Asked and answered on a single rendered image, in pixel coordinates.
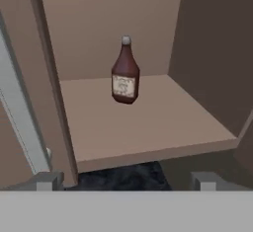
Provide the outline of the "dark red ketchup bottle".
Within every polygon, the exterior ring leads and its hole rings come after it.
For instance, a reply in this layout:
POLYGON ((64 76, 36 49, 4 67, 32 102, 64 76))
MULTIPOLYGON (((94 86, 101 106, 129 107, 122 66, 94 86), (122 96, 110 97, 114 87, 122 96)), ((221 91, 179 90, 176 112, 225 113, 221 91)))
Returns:
POLYGON ((130 36, 122 36, 122 47, 112 68, 112 96, 122 104, 131 105, 138 97, 140 69, 136 64, 130 36))

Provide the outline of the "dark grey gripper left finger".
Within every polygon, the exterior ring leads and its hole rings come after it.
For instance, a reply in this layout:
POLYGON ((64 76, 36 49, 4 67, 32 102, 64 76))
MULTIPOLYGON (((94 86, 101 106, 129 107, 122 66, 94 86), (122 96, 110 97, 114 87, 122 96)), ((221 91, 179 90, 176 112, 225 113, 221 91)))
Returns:
POLYGON ((62 191, 63 181, 62 172, 39 172, 26 182, 6 187, 5 191, 62 191))

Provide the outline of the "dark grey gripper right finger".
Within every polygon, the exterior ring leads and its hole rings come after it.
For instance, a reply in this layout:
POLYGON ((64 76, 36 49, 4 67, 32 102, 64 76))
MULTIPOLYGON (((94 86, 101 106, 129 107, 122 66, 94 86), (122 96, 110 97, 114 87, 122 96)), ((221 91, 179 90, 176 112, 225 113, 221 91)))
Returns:
POLYGON ((248 192, 250 188, 226 181, 214 172, 192 172, 191 190, 200 192, 248 192))

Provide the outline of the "brown open cabinet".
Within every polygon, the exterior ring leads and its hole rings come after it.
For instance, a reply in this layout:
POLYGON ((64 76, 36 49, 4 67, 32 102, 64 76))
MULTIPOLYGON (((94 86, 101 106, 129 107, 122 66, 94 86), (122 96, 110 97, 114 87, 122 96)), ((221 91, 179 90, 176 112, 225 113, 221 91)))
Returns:
POLYGON ((0 185, 253 154, 253 0, 0 0, 0 185))

